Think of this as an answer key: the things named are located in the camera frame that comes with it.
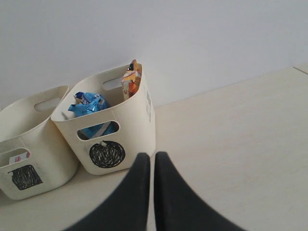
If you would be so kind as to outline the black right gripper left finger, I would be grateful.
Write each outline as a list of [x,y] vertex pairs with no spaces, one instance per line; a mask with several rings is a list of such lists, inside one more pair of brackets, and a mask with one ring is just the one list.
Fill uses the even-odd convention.
[[97,208],[67,231],[145,231],[150,194],[150,157],[139,153],[127,175]]

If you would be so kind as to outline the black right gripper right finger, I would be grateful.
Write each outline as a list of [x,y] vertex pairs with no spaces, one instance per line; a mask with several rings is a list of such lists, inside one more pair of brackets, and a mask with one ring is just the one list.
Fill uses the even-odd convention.
[[158,231],[243,230],[194,192],[166,152],[155,155],[154,213]]

